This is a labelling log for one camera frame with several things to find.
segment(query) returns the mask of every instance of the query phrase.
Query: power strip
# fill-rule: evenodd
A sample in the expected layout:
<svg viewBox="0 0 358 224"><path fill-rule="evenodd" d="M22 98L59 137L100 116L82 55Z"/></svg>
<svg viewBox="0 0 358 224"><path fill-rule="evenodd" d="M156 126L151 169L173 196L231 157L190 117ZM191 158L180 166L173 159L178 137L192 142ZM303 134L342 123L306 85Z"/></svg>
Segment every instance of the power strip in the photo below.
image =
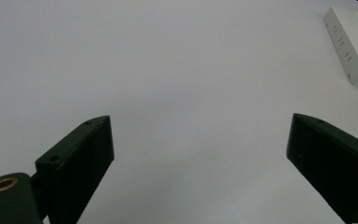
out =
<svg viewBox="0 0 358 224"><path fill-rule="evenodd" d="M358 86L358 11L331 7L324 23L350 83Z"/></svg>

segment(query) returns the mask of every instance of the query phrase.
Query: white table surface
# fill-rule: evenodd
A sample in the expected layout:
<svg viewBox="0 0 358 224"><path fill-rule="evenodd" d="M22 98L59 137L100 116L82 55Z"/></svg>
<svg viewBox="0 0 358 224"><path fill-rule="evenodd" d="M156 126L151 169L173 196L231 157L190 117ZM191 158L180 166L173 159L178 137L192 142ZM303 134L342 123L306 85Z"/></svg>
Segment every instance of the white table surface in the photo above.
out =
<svg viewBox="0 0 358 224"><path fill-rule="evenodd" d="M343 223L285 157L295 112L358 137L331 6L358 2L0 1L0 175L110 115L79 223Z"/></svg>

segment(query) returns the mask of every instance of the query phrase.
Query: power outlet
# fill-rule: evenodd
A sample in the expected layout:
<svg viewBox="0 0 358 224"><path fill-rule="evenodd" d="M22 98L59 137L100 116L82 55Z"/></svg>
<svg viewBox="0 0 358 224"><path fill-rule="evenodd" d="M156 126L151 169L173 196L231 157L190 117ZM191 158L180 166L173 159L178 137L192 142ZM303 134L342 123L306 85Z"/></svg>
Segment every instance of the power outlet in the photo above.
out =
<svg viewBox="0 0 358 224"><path fill-rule="evenodd" d="M350 83L358 86L358 11L331 7L324 23Z"/></svg>

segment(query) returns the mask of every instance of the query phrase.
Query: white power strip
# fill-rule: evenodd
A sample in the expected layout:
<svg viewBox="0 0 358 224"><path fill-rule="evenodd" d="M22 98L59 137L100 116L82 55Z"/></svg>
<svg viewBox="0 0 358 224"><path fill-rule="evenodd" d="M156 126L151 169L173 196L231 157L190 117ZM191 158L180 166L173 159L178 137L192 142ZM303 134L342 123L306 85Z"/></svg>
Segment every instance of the white power strip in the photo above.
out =
<svg viewBox="0 0 358 224"><path fill-rule="evenodd" d="M358 86L358 11L332 7L324 23L351 84Z"/></svg>

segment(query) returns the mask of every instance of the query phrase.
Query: power strip socket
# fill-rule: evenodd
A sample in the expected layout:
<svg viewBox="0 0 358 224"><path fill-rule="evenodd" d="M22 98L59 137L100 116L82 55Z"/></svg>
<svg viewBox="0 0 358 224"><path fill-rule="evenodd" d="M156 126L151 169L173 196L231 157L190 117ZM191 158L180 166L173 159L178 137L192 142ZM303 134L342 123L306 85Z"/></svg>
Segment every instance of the power strip socket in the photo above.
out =
<svg viewBox="0 0 358 224"><path fill-rule="evenodd" d="M358 86L358 11L331 7L324 23L350 83Z"/></svg>

